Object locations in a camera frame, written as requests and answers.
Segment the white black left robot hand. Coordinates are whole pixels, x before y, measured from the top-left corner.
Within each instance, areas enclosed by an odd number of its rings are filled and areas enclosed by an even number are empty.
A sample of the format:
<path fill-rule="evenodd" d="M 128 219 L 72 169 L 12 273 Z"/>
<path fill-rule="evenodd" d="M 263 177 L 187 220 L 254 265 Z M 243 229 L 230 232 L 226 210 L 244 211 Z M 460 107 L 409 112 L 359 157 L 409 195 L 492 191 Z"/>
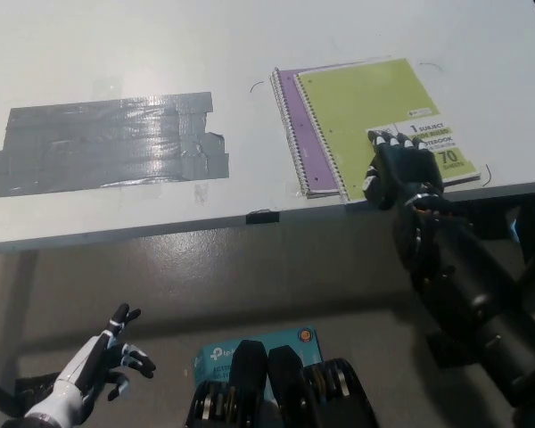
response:
<path fill-rule="evenodd" d="M 119 381 L 121 373 L 112 369 L 129 367 L 152 379 L 156 365 L 148 355 L 135 345 L 118 341 L 125 327 L 140 315 L 141 309 L 130 309 L 127 303 L 122 303 L 104 329 L 78 351 L 57 380 L 75 386 L 84 399 L 106 383 L 115 383 L 109 394 L 109 400 L 114 400 L 126 389 L 127 382 L 124 378 Z"/>

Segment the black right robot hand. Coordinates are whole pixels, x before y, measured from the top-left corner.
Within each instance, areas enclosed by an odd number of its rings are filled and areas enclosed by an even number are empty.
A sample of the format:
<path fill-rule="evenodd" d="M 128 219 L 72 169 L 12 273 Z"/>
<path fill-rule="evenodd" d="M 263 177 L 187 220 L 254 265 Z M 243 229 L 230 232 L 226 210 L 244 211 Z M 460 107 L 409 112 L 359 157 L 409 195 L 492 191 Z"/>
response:
<path fill-rule="evenodd" d="M 433 152 L 418 137 L 370 130 L 374 149 L 363 181 L 367 201 L 380 210 L 410 205 L 423 198 L 441 197 L 444 184 Z"/>

